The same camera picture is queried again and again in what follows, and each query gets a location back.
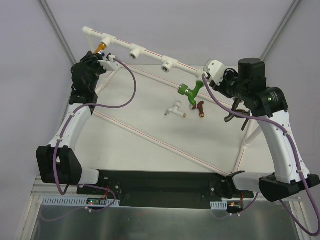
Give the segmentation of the yellow faucet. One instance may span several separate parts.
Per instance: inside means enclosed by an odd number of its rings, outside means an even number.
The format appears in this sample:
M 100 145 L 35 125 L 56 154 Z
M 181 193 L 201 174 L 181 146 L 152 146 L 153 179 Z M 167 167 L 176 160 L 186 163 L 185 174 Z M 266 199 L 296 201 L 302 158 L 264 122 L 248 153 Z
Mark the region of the yellow faucet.
M 107 45 L 105 43 L 101 42 L 99 44 L 99 46 L 97 47 L 97 49 L 94 51 L 94 54 L 102 55 L 106 48 L 107 48 Z

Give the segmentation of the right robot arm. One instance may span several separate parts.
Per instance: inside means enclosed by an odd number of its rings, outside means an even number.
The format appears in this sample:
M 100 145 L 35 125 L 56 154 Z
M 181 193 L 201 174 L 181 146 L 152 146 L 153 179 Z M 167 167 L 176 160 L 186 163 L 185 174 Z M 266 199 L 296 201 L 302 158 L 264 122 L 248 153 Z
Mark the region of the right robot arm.
M 237 197 L 243 190 L 262 193 L 270 202 L 291 197 L 320 183 L 310 173 L 296 147 L 290 124 L 288 104 L 283 91 L 268 87 L 265 63 L 259 58 L 244 58 L 238 70 L 209 60 L 204 67 L 204 83 L 227 98 L 240 100 L 250 110 L 249 119 L 257 121 L 272 156 L 274 173 L 236 173 L 225 184 L 225 192 Z

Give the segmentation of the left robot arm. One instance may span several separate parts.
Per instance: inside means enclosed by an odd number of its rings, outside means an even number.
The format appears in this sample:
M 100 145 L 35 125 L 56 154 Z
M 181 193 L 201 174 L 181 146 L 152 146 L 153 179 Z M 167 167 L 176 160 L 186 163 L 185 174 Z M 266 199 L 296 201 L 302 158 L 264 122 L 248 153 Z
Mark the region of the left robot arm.
M 55 137 L 36 151 L 41 180 L 46 184 L 54 184 L 58 180 L 62 185 L 88 184 L 89 190 L 96 195 L 105 191 L 106 183 L 99 178 L 99 171 L 82 166 L 75 155 L 79 136 L 98 101 L 95 90 L 99 77 L 106 73 L 100 63 L 103 56 L 89 51 L 71 68 L 72 86 L 67 114 Z

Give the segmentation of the dark red faucet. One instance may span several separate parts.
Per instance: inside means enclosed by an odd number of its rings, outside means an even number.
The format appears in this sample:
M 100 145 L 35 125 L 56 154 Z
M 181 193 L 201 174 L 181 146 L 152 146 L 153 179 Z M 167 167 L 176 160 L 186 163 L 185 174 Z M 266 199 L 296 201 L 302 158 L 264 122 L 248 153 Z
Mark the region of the dark red faucet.
M 199 111 L 199 117 L 200 118 L 204 118 L 205 117 L 205 113 L 204 113 L 204 101 L 200 101 L 194 105 L 190 104 L 189 108 L 191 110 L 198 110 Z

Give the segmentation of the green faucet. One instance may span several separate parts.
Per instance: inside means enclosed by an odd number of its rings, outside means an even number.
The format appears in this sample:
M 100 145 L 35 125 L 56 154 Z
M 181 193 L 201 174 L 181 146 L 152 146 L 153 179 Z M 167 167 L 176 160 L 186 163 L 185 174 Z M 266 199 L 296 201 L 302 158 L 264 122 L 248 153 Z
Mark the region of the green faucet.
M 203 87 L 204 83 L 200 80 L 197 80 L 194 89 L 190 89 L 186 84 L 182 83 L 177 88 L 177 92 L 180 95 L 187 96 L 190 105 L 194 106 L 197 104 L 195 98 L 198 96 L 200 89 Z

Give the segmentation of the white faucet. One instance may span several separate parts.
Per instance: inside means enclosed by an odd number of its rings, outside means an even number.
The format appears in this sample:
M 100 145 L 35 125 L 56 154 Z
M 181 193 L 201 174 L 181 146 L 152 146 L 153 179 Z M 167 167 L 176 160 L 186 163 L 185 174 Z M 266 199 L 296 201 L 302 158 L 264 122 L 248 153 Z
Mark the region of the white faucet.
M 173 113 L 175 115 L 178 115 L 180 116 L 181 118 L 186 118 L 187 117 L 187 114 L 180 111 L 180 107 L 182 106 L 182 103 L 180 101 L 176 101 L 174 104 L 173 104 L 173 107 L 167 109 L 164 113 L 165 116 Z

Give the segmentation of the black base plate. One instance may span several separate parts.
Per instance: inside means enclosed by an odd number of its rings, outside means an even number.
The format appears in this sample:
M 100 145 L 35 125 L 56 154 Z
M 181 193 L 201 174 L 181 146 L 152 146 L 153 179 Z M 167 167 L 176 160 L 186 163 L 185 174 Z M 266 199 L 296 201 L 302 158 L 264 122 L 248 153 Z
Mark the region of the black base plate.
M 237 190 L 227 177 L 213 172 L 157 172 L 101 170 L 93 188 L 77 188 L 79 195 L 102 196 L 122 207 L 209 209 L 222 199 L 252 199 L 254 193 Z

